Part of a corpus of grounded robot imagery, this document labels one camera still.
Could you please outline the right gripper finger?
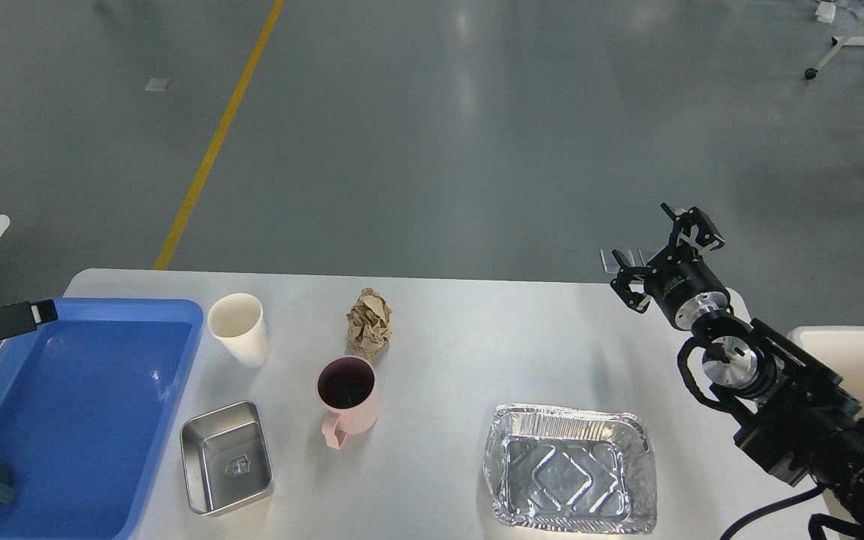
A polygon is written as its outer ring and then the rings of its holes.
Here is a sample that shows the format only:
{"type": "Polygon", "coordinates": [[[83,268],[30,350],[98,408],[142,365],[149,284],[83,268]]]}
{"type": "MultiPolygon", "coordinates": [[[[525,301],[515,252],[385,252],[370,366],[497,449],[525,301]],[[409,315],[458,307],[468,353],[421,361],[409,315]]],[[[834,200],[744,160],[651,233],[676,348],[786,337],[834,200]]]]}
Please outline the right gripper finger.
{"type": "Polygon", "coordinates": [[[659,262],[665,266],[683,263],[703,263],[711,251],[724,248],[725,239],[705,211],[692,206],[674,209],[662,202],[659,208],[671,219],[668,243],[659,252],[659,262]]]}
{"type": "Polygon", "coordinates": [[[632,265],[628,257],[618,249],[613,249],[610,253],[618,265],[615,278],[610,282],[611,289],[620,298],[625,308],[644,314],[650,305],[651,296],[646,292],[633,290],[632,284],[643,284],[645,279],[653,276],[654,268],[648,265],[632,265]]]}

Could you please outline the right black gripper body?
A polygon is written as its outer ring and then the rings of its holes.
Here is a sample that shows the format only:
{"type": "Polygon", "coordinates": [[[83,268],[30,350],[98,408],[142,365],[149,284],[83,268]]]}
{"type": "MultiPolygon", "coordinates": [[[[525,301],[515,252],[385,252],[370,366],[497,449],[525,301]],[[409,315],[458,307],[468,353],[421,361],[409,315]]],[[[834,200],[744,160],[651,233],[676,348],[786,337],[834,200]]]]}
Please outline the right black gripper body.
{"type": "Polygon", "coordinates": [[[707,264],[698,259],[665,265],[646,276],[646,294],[673,328],[689,332],[703,315],[726,311],[731,297],[707,264]]]}

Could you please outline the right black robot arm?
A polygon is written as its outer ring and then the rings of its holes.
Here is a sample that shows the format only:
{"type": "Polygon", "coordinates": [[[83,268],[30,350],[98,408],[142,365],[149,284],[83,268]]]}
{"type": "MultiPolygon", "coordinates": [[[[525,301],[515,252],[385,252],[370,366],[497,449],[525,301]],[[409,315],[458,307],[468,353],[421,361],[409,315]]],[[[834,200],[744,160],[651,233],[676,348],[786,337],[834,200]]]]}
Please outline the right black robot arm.
{"type": "Polygon", "coordinates": [[[770,325],[735,315],[731,295],[705,255],[724,237],[705,211],[661,204],[672,229],[651,260],[631,264],[620,250],[611,289],[630,310],[649,305],[689,336],[676,369],[689,394],[704,407],[733,417],[734,443],[767,474],[795,486],[809,476],[812,489],[773,502],[735,520],[731,539],[758,519],[826,492],[848,519],[813,514],[812,539],[835,531],[864,539],[864,418],[860,401],[841,386],[842,376],[770,325]]]}

